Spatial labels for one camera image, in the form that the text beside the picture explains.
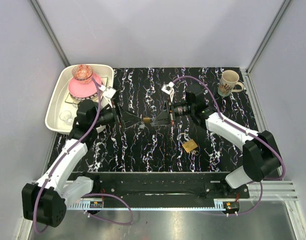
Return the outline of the small brass padlock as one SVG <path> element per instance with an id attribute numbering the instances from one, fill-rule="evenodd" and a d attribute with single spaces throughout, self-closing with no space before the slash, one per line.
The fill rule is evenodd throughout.
<path id="1" fill-rule="evenodd" d="M 150 119 L 150 118 L 148 118 L 148 117 L 144 117 L 144 118 L 143 118 L 143 123 L 148 124 L 148 123 L 150 123 L 150 122 L 151 122 L 151 119 Z"/>

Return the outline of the large brass padlock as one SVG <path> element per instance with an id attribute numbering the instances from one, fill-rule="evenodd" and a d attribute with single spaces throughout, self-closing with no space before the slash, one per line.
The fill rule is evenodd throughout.
<path id="1" fill-rule="evenodd" d="M 197 143 L 186 133 L 180 133 L 177 139 L 187 153 L 193 153 L 198 148 Z"/>

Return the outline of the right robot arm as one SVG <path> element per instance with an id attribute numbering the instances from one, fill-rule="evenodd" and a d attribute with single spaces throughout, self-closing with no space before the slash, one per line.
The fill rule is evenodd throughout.
<path id="1" fill-rule="evenodd" d="M 170 97 L 153 121 L 154 126 L 174 125 L 177 118 L 188 115 L 197 126 L 218 134 L 242 151 L 242 166 L 229 173 L 220 185 L 223 197 L 233 197 L 240 186 L 260 182 L 281 166 L 278 148 L 270 132 L 250 130 L 225 117 L 206 103 L 203 90 L 197 84 L 186 89 L 185 101 L 174 103 L 173 86 L 172 82 L 162 86 L 162 91 Z"/>

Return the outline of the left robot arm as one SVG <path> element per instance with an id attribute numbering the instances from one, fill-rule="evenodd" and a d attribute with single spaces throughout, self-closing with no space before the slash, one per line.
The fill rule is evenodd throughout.
<path id="1" fill-rule="evenodd" d="M 27 183 L 22 189 L 24 218 L 32 220 L 34 227 L 44 224 L 55 228 L 77 200 L 85 195 L 97 197 L 101 191 L 98 176 L 84 172 L 70 185 L 66 181 L 96 140 L 98 127 L 114 124 L 127 129 L 140 122 L 140 117 L 118 104 L 100 109 L 100 104 L 90 99 L 81 101 L 62 152 L 35 183 Z"/>

